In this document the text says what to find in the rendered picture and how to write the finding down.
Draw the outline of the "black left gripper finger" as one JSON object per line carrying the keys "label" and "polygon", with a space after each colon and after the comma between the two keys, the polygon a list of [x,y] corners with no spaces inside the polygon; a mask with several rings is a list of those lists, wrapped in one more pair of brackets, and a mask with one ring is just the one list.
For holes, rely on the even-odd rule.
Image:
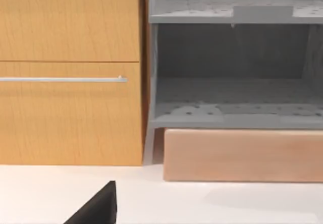
{"label": "black left gripper finger", "polygon": [[116,224],[116,181],[109,181],[63,224]]}

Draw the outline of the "wooden cupboard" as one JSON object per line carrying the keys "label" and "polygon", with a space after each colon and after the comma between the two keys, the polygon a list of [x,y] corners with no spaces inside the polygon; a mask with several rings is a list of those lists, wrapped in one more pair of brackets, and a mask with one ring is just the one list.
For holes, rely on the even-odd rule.
{"label": "wooden cupboard", "polygon": [[[142,136],[143,148],[147,125],[147,59],[146,59],[146,39],[147,39],[147,16],[146,1],[139,0],[140,19],[140,59],[137,62],[93,62],[93,63],[139,63],[141,66],[141,106],[142,106]],[[40,62],[40,61],[1,61],[1,62]],[[69,63],[69,62],[49,62],[49,63]],[[90,63],[90,62],[70,62],[70,63]]]}

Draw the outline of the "plain wooden drawer front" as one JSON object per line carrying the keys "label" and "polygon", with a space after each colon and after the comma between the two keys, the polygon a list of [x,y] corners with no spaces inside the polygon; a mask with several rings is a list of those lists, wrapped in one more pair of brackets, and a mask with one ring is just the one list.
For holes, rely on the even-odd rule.
{"label": "plain wooden drawer front", "polygon": [[0,60],[137,62],[139,0],[0,0]]}

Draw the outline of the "grey pierced shelf unit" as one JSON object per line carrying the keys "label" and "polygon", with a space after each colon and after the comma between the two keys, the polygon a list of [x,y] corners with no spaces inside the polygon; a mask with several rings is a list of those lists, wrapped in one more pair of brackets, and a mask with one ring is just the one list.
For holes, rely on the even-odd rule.
{"label": "grey pierced shelf unit", "polygon": [[217,136],[323,132],[323,0],[148,0],[157,129]]}

